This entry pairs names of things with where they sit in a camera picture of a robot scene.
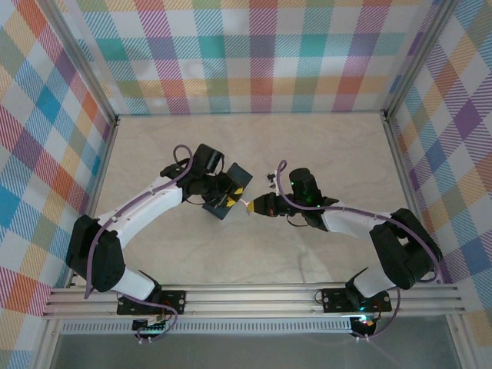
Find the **starry night painted tin box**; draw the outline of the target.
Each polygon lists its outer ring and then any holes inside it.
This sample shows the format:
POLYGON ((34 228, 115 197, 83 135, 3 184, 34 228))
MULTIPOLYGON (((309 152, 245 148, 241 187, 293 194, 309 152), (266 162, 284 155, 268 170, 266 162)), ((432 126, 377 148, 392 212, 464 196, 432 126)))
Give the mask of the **starry night painted tin box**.
MULTIPOLYGON (((227 170, 226 175, 231 178, 234 185, 242 187, 243 189, 248 186, 251 179, 253 178, 253 176, 245 171, 237 162, 234 162, 231 165, 231 167, 227 170)), ((222 196, 220 198, 220 200, 222 200, 220 204, 218 202, 215 204, 207 203, 203 204, 201 207, 204 210, 208 211, 210 214, 214 215, 216 218, 224 220, 229 211, 234 206, 233 204, 229 207, 227 206, 227 203, 229 202, 228 198, 230 197, 232 200, 235 200, 235 203, 238 203, 239 199, 242 197, 242 194, 234 194, 236 191, 237 188, 233 190, 233 194, 231 197, 229 195, 226 197, 222 196)))

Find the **controller circuit board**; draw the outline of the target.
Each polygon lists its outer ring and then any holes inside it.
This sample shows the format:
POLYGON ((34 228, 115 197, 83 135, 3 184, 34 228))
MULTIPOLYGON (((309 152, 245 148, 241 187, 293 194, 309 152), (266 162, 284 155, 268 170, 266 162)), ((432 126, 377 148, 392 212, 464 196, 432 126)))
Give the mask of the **controller circuit board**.
POLYGON ((141 334, 160 334, 168 327, 168 321, 149 321, 148 319, 134 319, 131 329, 134 332, 140 331, 141 334))
POLYGON ((351 317, 351 335, 357 338, 374 335, 380 318, 380 316, 351 317))

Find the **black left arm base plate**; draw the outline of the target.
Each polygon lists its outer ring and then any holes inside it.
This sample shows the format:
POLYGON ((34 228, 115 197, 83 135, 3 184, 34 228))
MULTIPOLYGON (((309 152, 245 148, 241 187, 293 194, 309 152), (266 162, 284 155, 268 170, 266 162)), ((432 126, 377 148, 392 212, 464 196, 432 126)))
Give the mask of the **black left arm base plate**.
POLYGON ((166 305, 183 314, 186 304, 186 291, 184 290, 162 290, 156 288, 143 301, 122 295, 118 298, 117 315, 159 315, 170 314, 166 305))

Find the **aluminium frame post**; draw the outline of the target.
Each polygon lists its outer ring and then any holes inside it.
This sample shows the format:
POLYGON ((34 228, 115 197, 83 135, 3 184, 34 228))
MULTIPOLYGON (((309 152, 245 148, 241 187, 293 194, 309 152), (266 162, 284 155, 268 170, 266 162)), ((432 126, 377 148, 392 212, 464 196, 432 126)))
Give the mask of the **aluminium frame post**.
POLYGON ((59 11, 55 0, 35 0, 42 10, 49 24, 53 27, 55 34, 64 46, 68 57, 73 62, 76 70, 81 74, 82 79, 88 86, 88 90, 98 103, 101 111, 106 118, 113 124, 118 123, 118 115, 112 108, 106 94, 103 91, 95 73, 92 71, 88 59, 71 33, 62 13, 59 11))
POLYGON ((460 0, 432 0, 381 108, 390 123, 460 0))

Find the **aluminium floor side rail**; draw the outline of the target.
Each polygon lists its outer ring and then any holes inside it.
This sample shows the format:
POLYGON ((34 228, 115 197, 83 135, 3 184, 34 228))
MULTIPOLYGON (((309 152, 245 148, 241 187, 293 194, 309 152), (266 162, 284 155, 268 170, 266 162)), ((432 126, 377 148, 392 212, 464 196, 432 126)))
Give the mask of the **aluminium floor side rail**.
POLYGON ((101 233, 103 232, 102 226, 99 224, 100 220, 95 216, 95 210, 114 147, 118 123, 116 125, 112 124, 111 126, 108 143, 103 152, 104 155, 96 176, 95 192, 89 201, 88 212, 79 217, 74 223, 68 253, 65 258, 65 263, 69 269, 68 283, 65 285, 65 288, 70 288, 73 285, 73 277, 77 276, 78 272, 81 272, 84 278, 88 268, 92 269, 91 263, 93 262, 94 249, 97 245, 96 239, 97 237, 101 237, 101 233))
POLYGON ((435 243, 434 239, 427 232, 427 229, 421 223, 421 214, 417 208, 417 201, 414 190, 411 187, 410 175, 407 173, 404 164, 404 158, 401 150, 397 145, 397 139, 394 129, 391 126, 390 120, 385 111, 380 112, 381 122, 384 132, 387 136, 390 145, 391 154, 393 155, 394 163, 397 167, 397 174, 401 182, 405 201, 413 214, 401 215, 397 220, 411 230, 407 236, 408 243, 411 246, 411 251, 416 251, 418 266, 420 269, 427 267, 430 274, 428 279, 420 279, 420 283, 437 283, 443 284, 442 270, 440 262, 442 261, 442 252, 435 243))

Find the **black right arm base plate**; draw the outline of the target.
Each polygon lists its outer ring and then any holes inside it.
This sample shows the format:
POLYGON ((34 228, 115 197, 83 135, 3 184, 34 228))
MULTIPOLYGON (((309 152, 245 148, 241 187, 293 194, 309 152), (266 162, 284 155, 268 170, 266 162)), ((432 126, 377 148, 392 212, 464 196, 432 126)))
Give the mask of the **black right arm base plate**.
POLYGON ((324 313, 379 313, 393 310, 386 291, 366 298, 347 288, 325 288, 321 290, 324 313))

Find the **long aluminium base rail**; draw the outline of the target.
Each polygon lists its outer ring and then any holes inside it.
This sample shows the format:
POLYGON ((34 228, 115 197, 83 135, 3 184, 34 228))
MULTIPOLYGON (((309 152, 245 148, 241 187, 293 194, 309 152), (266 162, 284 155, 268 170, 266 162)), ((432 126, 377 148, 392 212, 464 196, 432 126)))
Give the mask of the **long aluminium base rail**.
MULTIPOLYGON (((183 317, 321 317, 321 289, 341 284, 189 284, 168 285, 166 290, 186 292, 183 317)), ((117 318, 115 292, 93 292, 83 298, 82 286, 56 288, 51 292, 43 317, 57 319, 117 318)), ((464 314, 464 300, 453 284, 417 284, 410 290, 389 292, 391 307, 399 316, 426 317, 464 314)))

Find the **left controller circuit board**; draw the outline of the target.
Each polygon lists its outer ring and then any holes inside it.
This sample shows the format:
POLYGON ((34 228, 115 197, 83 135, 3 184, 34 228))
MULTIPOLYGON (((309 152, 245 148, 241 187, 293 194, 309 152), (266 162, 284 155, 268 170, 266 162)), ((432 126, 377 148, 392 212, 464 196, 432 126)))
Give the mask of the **left controller circuit board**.
POLYGON ((160 334, 168 327, 168 321, 149 321, 148 319, 134 319, 131 329, 134 332, 140 331, 141 334, 160 334))

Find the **right controller circuit board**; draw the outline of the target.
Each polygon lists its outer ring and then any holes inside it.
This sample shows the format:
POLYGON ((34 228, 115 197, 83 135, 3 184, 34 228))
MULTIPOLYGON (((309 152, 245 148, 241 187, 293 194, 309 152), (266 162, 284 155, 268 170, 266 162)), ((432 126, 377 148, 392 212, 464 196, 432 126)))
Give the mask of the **right controller circuit board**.
POLYGON ((351 335, 357 338, 374 335, 380 318, 380 316, 351 317, 351 335))

